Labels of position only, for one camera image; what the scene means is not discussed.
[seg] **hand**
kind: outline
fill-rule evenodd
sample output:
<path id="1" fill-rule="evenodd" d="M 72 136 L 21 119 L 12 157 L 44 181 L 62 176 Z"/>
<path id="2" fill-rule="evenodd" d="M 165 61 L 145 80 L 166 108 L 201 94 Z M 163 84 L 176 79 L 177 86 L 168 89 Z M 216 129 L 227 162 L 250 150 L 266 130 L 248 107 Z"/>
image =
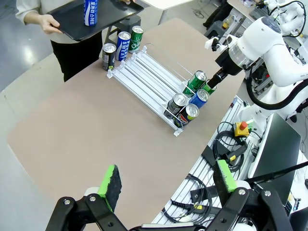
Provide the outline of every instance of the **hand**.
<path id="1" fill-rule="evenodd" d="M 45 34 L 52 34 L 52 33 L 59 33 L 63 34 L 59 29 L 56 27 L 60 26 L 50 14 L 38 15 L 38 23 L 42 27 Z"/>

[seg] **white sleeve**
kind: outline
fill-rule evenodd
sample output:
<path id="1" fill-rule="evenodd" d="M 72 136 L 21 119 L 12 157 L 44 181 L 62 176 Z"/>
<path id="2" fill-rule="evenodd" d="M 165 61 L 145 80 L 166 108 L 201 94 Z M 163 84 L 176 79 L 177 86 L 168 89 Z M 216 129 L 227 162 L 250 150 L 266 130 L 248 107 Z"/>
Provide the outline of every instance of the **white sleeve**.
<path id="1" fill-rule="evenodd" d="M 39 12 L 40 0 L 17 0 L 16 7 L 18 9 L 16 18 L 18 18 L 23 24 L 25 24 L 24 17 L 27 13 L 31 11 Z"/>

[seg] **blue soda can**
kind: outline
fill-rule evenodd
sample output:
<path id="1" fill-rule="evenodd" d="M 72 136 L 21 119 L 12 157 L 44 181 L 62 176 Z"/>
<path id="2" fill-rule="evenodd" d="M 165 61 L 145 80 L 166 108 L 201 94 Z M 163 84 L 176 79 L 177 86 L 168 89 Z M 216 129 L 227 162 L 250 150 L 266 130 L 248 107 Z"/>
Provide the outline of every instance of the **blue soda can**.
<path id="1" fill-rule="evenodd" d="M 117 37 L 116 55 L 115 55 L 115 58 L 118 61 L 126 59 L 129 48 L 129 42 L 130 42 L 130 33 L 126 31 L 120 32 L 119 36 Z"/>
<path id="2" fill-rule="evenodd" d="M 95 26 L 97 23 L 98 0 L 84 0 L 84 21 L 86 26 Z"/>
<path id="3" fill-rule="evenodd" d="M 204 89 L 199 89 L 197 93 L 189 100 L 189 103 L 201 108 L 210 98 L 209 93 Z"/>

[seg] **soda can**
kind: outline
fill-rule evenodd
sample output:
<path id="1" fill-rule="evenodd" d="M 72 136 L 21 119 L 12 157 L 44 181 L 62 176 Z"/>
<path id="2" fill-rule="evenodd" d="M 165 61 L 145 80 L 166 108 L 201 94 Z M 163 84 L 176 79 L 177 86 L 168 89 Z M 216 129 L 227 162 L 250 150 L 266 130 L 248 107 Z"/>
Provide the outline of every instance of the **soda can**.
<path id="1" fill-rule="evenodd" d="M 116 46 L 112 43 L 103 45 L 103 69 L 105 71 L 115 67 Z"/>
<path id="2" fill-rule="evenodd" d="M 196 93 L 205 83 L 206 79 L 207 78 L 204 71 L 196 71 L 193 77 L 188 81 L 187 87 L 190 88 L 194 93 Z M 193 93 L 188 88 L 185 88 L 183 94 L 191 97 Z"/>
<path id="3" fill-rule="evenodd" d="M 129 32 L 126 31 L 120 32 L 117 37 L 116 56 L 115 56 L 115 58 L 118 61 L 126 59 L 129 48 L 129 42 L 130 42 Z"/>
<path id="4" fill-rule="evenodd" d="M 143 29 L 141 26 L 134 26 L 131 32 L 131 39 L 129 44 L 129 53 L 139 50 L 140 42 L 143 36 Z"/>
<path id="5" fill-rule="evenodd" d="M 97 24 L 98 0 L 84 0 L 84 22 L 86 26 Z"/>
<path id="6" fill-rule="evenodd" d="M 210 81 L 211 79 L 208 79 L 206 81 L 206 84 L 202 87 L 202 89 L 206 90 L 209 95 L 211 95 L 216 89 L 217 89 L 217 86 L 211 88 L 207 83 Z"/>
<path id="7" fill-rule="evenodd" d="M 189 122 L 191 122 L 193 119 L 198 117 L 199 115 L 199 109 L 196 105 L 190 103 L 186 107 L 184 107 L 178 114 L 177 118 L 173 118 L 174 125 L 177 126 L 178 128 L 187 125 Z"/>
<path id="8" fill-rule="evenodd" d="M 176 115 L 186 105 L 186 103 L 187 103 L 186 97 L 181 93 L 177 93 L 168 102 L 167 109 L 173 115 Z M 173 116 L 169 111 L 165 110 L 164 115 L 167 118 L 171 119 L 171 118 L 173 118 Z"/>
<path id="9" fill-rule="evenodd" d="M 199 109 L 206 104 L 210 98 L 209 93 L 204 89 L 199 89 L 197 93 L 189 100 L 189 103 L 196 105 Z"/>

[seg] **black screen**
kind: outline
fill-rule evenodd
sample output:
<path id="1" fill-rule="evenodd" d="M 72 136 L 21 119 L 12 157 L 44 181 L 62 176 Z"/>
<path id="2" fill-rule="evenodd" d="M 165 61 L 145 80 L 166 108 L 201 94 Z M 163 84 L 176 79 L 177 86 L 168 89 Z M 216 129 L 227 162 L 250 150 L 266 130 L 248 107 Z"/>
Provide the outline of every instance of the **black screen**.
<path id="1" fill-rule="evenodd" d="M 254 177 L 283 170 L 297 164 L 300 147 L 300 135 L 278 114 L 273 115 L 269 134 L 254 173 Z M 275 189 L 282 201 L 286 204 L 292 186 L 295 172 L 260 184 L 263 189 Z"/>

